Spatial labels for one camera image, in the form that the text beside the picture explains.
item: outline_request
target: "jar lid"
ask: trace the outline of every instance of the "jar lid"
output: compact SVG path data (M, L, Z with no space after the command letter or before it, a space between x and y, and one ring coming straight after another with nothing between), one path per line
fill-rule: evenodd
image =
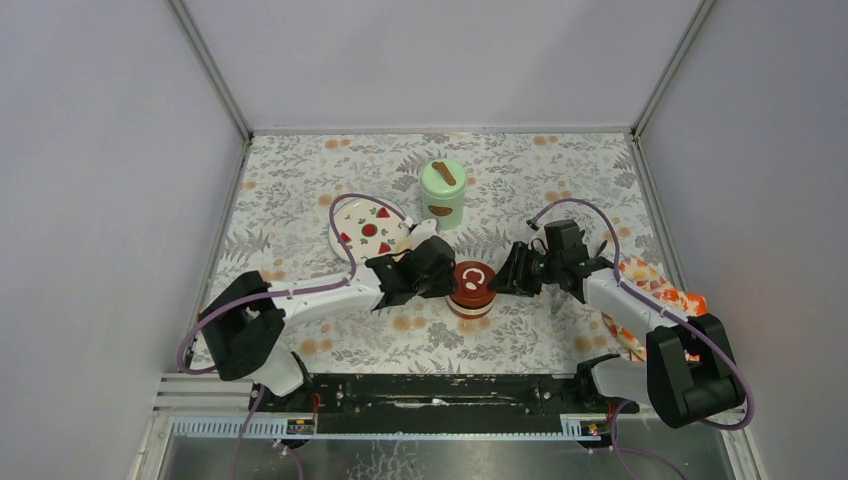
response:
M488 265L474 261L458 263L453 274L457 288L450 299L460 307L481 308L495 299L496 292L489 290L489 282L495 278L495 271Z
M445 178L441 165L436 168L433 164L443 164L452 178ZM459 195L465 190L467 181L462 164L450 158L433 160L421 169L421 188L428 196L438 200L448 200Z

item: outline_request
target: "table surface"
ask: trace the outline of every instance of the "table surface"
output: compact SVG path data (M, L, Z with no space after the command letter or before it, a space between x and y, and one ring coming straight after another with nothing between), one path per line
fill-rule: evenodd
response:
M587 199L615 223L622 253L662 272L659 244L623 134L380 134L254 138L208 304L239 274L298 280L346 271L327 238L329 205L358 192L389 199L420 218L420 168L454 158L468 171L462 225L444 232L457 261L498 270L525 220L549 202ZM542 220L571 218L595 251L609 233L582 206L560 205ZM605 251L612 258L610 247ZM623 352L601 314L559 289L535 298L500 295L482 319L462 320L444 299L287 325L283 339L310 372L573 373L577 363ZM202 339L192 367L212 364Z

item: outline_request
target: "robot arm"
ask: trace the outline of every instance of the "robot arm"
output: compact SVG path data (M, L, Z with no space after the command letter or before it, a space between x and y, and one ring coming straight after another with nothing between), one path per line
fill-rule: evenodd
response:
M545 225L546 252L514 243L506 263L489 283L490 289L502 294L525 296L538 294L543 284L558 285L580 302L611 315L643 341L647 363L606 355L579 364L575 379L582 394L594 397L591 400L618 397L649 404L675 428L741 405L745 396L729 367L664 316L672 312L687 318L686 314L652 309L635 298L633 292L638 289L626 279L616 279L612 262L589 257L582 236L571 220ZM258 299L202 328L221 380L250 377L277 396L288 395L304 383L305 368L280 340L285 321L377 310L402 305L416 295L430 298L454 293L454 252L437 236L435 221L422 222L409 240L408 249L369 259L338 288L323 287L340 283L346 275L271 284L256 271L239 276L201 313L203 318L231 301L258 294ZM732 360L717 318L688 317L688 323ZM687 352L699 355L700 361L687 362Z
M281 340L286 321L378 310L416 295L429 298L456 290L454 253L436 234L435 220L417 225L405 244L408 251L367 260L338 288L325 286L340 283L347 274L287 283L267 283L256 271L240 275L200 314L203 319L248 295L264 297L202 328L218 376L224 381L250 377L277 396L287 395L304 382L305 368Z
M730 343L719 319L710 314L688 317L671 307L649 308L634 297L640 292L636 285L623 277L616 279L612 262L589 257L582 237L583 232L571 220L545 225L546 252L539 253L523 242L514 243L506 264L489 288L532 296L541 291L542 284L559 285L642 340L647 363L606 355L578 365L576 377L588 395L651 405L674 428L741 405L745 400L742 387L727 365L665 315L688 319L732 360ZM647 303L655 305L652 298ZM687 352L699 355L700 360L688 362Z

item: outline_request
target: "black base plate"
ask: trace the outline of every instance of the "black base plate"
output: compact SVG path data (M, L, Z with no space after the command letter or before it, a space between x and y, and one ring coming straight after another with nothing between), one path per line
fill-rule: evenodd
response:
M326 434L560 433L561 414L609 408L606 399L581 398L571 377L316 374L285 398L267 392L258 411L311 414L314 393Z

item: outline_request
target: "white plate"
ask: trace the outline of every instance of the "white plate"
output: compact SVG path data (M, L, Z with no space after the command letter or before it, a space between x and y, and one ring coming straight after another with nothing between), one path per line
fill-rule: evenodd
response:
M394 202L380 200L403 212ZM339 233L347 240L358 264L394 251L398 243L409 236L409 230L402 223L402 218L380 204L364 198L346 203L336 211L334 219ZM327 236L336 255L347 260L341 243L335 238L329 225Z

